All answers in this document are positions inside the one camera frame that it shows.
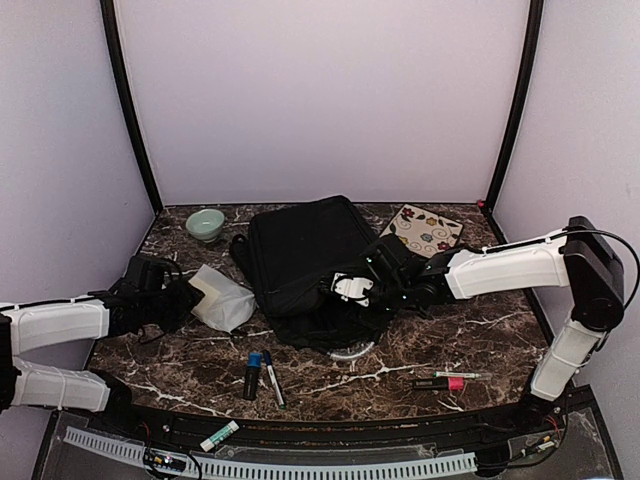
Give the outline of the black student backpack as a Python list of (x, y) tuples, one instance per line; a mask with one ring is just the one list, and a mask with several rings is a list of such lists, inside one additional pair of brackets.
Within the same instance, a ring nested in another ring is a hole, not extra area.
[(336, 275), (368, 277), (363, 253), (377, 236), (342, 195), (255, 215), (229, 253), (277, 338), (327, 353), (376, 343), (396, 312), (344, 301)]

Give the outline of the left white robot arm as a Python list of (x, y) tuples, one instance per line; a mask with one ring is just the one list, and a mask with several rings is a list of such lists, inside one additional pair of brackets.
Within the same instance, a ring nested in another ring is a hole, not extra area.
[(104, 372), (40, 365), (22, 354), (80, 340), (139, 333), (155, 325), (164, 334), (178, 330), (204, 292), (173, 260), (134, 255), (124, 275), (109, 289), (85, 295), (1, 307), (1, 408), (54, 407), (101, 412), (120, 436), (141, 427), (140, 412), (126, 401), (130, 389)]

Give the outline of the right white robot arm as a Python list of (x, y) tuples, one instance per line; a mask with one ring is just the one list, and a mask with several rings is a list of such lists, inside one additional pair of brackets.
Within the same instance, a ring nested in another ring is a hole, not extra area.
[(570, 303), (529, 381), (529, 396), (510, 413), (521, 434), (534, 432), (549, 416), (548, 403), (560, 397), (623, 321), (639, 287), (627, 275), (613, 246), (638, 253), (620, 236), (596, 228), (586, 217), (547, 234), (496, 246), (456, 246), (429, 258), (412, 252), (397, 236), (385, 235), (359, 258), (331, 269), (322, 287), (330, 295), (363, 308), (426, 311), (435, 305), (470, 301), (511, 291), (560, 289)]

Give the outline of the sticky notes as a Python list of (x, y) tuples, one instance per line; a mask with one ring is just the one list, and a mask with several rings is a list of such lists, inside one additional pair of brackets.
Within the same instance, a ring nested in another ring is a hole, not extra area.
[(256, 310), (255, 296), (249, 289), (206, 264), (189, 284), (204, 294), (191, 313), (214, 330), (231, 333), (245, 324)]

